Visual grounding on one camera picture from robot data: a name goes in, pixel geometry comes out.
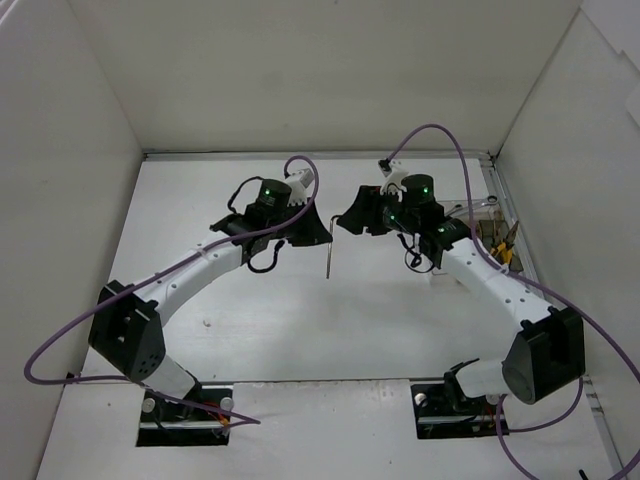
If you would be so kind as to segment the brown hex key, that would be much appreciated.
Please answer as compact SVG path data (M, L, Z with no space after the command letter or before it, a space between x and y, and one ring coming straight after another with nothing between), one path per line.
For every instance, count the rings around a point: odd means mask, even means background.
M336 227L337 221L340 219L340 214L335 214L330 218L329 221L329 234L332 236L332 240L327 244L327 255L326 255L326 268L325 268L325 279L329 280L331 275L331 265L332 265L332 254L333 254L333 246L334 246L334 230Z

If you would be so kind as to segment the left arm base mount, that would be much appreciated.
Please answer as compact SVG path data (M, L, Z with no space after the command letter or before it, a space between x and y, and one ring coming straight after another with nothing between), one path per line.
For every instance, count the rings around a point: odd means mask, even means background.
M146 392L141 404L137 447L222 447L230 432L228 415L169 402Z

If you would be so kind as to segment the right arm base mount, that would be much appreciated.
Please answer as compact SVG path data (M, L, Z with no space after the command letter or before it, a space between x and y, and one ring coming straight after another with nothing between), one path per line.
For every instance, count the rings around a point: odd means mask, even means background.
M418 440L495 437L497 426L508 435L505 413L485 397L453 400L444 381L410 384Z

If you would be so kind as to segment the yellow long-nose pliers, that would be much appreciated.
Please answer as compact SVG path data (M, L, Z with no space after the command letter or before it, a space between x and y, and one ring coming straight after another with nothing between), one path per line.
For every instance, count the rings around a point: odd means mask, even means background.
M490 255L500 265L511 265L518 230L519 222L516 221L508 230L506 236L502 238L498 244L492 247Z

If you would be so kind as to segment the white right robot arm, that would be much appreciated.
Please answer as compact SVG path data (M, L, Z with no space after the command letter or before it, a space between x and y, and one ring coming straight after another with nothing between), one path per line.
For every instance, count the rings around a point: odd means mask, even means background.
M360 186L337 224L354 235L411 236L419 254L464 285L492 314L499 337L509 341L503 357L467 360L446 373L442 398L449 409L464 412L478 397L504 394L532 405L585 374L581 316L570 307L553 307L492 268L471 229L437 202L431 176Z

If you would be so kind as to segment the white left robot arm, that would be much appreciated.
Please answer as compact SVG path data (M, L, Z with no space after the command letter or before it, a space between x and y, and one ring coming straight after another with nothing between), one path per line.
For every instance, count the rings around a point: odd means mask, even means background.
M90 347L127 380L165 394L164 408L175 418L191 418L200 406L201 384L167 354L164 327L206 286L249 265L268 247L329 243L332 236L307 194L314 182L309 168L282 180L264 179L256 200L243 213L231 213L211 225L179 268L154 276L139 290L118 281L108 283L99 296L102 308L92 321Z

